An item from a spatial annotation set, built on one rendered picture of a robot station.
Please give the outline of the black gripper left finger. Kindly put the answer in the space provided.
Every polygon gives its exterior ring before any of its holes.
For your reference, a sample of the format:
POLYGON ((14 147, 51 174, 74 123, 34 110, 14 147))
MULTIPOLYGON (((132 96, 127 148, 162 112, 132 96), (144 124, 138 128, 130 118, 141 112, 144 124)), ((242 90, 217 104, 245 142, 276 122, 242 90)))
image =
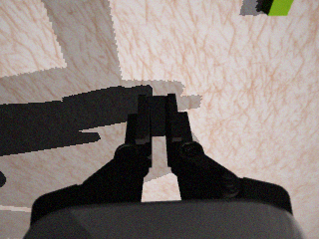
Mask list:
POLYGON ((153 167, 150 97, 139 95, 138 112, 128 114, 125 143, 114 158, 87 178, 38 197, 32 205, 30 227, 59 209, 105 203, 142 202, 144 177, 153 167))

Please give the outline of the lime green rod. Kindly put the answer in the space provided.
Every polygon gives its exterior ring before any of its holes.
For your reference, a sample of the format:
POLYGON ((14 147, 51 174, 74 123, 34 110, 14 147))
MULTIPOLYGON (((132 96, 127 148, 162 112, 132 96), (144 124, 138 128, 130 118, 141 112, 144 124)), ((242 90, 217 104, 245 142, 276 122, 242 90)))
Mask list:
POLYGON ((263 0, 261 11, 267 16, 287 16, 293 0, 263 0))

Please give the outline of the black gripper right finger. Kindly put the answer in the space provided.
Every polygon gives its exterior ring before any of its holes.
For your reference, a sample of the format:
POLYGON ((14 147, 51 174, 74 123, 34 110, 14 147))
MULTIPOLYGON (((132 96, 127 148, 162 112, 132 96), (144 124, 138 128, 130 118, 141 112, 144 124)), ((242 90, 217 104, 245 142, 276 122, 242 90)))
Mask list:
POLYGON ((175 94, 164 96, 167 167, 177 176, 181 200, 246 198, 275 204, 292 216, 289 193, 278 184, 237 177, 204 154, 192 140, 187 112, 177 110, 175 94))

